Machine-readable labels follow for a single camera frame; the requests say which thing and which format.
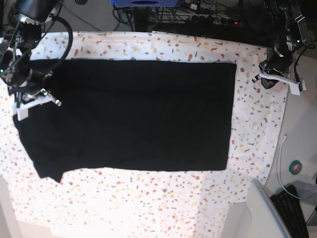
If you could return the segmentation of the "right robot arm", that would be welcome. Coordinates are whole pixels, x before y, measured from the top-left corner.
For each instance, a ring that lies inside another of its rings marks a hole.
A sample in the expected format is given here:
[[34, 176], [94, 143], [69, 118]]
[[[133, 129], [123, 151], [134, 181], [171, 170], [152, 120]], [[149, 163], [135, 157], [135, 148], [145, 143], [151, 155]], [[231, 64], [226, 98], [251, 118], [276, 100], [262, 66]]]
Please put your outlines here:
[[[0, 44], [0, 78], [7, 85], [8, 94], [14, 95], [14, 108], [21, 112], [37, 105], [61, 101], [44, 88], [45, 80], [66, 59], [73, 43], [73, 31], [69, 23], [59, 16], [61, 0], [18, 0], [16, 2], [16, 26], [6, 32]], [[46, 69], [30, 67], [32, 50], [45, 38], [42, 26], [46, 22], [59, 22], [68, 32], [68, 43], [60, 59]]]

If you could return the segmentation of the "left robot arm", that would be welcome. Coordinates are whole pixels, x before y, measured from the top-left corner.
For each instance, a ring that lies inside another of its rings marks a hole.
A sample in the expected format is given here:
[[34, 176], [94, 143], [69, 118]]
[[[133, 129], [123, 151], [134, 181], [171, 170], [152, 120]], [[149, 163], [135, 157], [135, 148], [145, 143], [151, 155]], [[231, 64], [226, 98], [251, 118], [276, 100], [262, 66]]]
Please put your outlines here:
[[273, 47], [268, 50], [266, 60], [259, 64], [260, 72], [253, 82], [260, 81], [265, 89], [277, 82], [289, 85], [293, 95], [306, 90], [304, 80], [297, 73], [300, 56], [297, 50], [308, 49], [311, 40], [304, 15], [298, 0], [265, 0], [264, 4], [272, 16], [277, 32]]

